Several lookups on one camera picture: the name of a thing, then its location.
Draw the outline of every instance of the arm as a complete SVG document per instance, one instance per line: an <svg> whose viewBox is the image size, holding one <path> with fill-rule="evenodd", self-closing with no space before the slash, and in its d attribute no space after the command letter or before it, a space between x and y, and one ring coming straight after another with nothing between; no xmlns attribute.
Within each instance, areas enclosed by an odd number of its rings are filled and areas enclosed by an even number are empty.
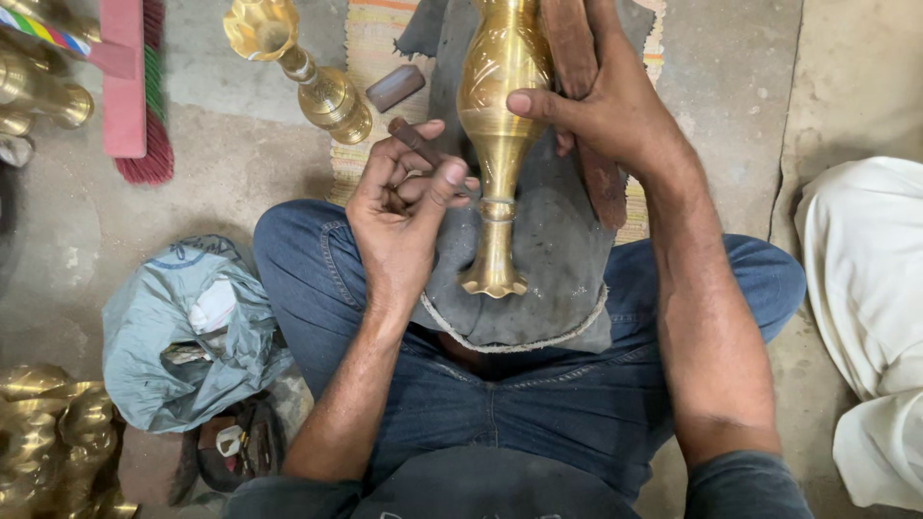
<svg viewBox="0 0 923 519"><path fill-rule="evenodd" d="M769 359L728 265L699 159L653 90L612 2L586 5L600 60L590 95L576 102L516 91L507 106L554 124L558 153L576 134L643 184L661 356L687 466L737 450L779 453Z"/></svg>
<svg viewBox="0 0 923 519"><path fill-rule="evenodd" d="M441 121L416 125L427 139ZM315 481L362 479L388 400L401 338L432 271L436 235L447 207L468 202L455 195L467 170L448 158L432 178L407 178L431 169L391 138L372 147L346 216L366 269L366 312L282 465L286 476ZM477 188L476 179L468 179Z"/></svg>

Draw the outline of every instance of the woven mat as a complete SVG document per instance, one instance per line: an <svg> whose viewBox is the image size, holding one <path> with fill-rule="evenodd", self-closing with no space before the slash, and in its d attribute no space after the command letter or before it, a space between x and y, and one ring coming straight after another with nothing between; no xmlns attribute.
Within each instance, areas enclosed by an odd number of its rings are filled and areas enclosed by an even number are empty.
<svg viewBox="0 0 923 519"><path fill-rule="evenodd" d="M332 141L330 157L333 165L333 189L327 201L346 205L346 200L355 191L368 160L372 144L388 136L388 122L396 115L403 115L411 122L426 120L429 105L428 81L435 58L417 55L410 63L420 67L427 80L427 86L401 104L391 108L387 114L368 102L366 89L398 66L408 63L406 57L394 51L394 41L403 34L419 0L349 0L346 17L346 70L347 75L359 90L363 103L372 113L372 133L363 142L346 146ZM644 64L653 84L660 77L664 64L661 38L664 32L665 0L635 0L638 4L656 13L656 19L644 43ZM634 178L629 180L628 222L618 231L616 245L648 237L647 202L641 184Z"/></svg>

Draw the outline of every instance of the shirt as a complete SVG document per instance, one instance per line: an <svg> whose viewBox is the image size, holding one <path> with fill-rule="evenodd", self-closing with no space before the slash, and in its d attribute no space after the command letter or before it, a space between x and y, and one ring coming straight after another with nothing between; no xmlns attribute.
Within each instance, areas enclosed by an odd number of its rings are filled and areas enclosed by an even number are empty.
<svg viewBox="0 0 923 519"><path fill-rule="evenodd" d="M227 519L636 519L599 477L508 449L452 447L417 455L365 495L359 481L263 477L242 485ZM812 517L779 456L723 454L689 474L689 519Z"/></svg>

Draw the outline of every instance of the blue jeans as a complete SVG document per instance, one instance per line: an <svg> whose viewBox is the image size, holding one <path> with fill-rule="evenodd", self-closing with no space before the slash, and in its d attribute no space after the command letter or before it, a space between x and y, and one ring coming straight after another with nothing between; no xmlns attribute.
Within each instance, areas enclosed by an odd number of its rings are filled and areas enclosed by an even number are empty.
<svg viewBox="0 0 923 519"><path fill-rule="evenodd" d="M742 235L724 240L768 343L804 297L804 272L764 241ZM283 203L259 220L254 249L282 334L318 398L366 304L366 275L346 215L319 200ZM401 343L379 444L525 451L595 474L634 502L651 476L651 458L673 436L657 347L650 242L614 247L605 282L612 347L601 354L554 347L493 354L509 373L499 381L482 380L448 360L434 333L412 324Z"/></svg>

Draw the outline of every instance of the plastic bag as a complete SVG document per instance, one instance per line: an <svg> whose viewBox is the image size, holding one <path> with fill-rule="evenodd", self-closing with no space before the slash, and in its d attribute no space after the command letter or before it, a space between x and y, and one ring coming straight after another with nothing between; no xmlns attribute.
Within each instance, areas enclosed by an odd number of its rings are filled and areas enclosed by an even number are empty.
<svg viewBox="0 0 923 519"><path fill-rule="evenodd" d="M292 364L292 354L272 340L276 320L248 258L249 250L223 236L179 240L135 269L103 307L102 375L132 426L190 430ZM196 334L188 315L223 279L230 280L236 304L220 349ZM175 364L162 355L175 344L198 344L208 355Z"/></svg>

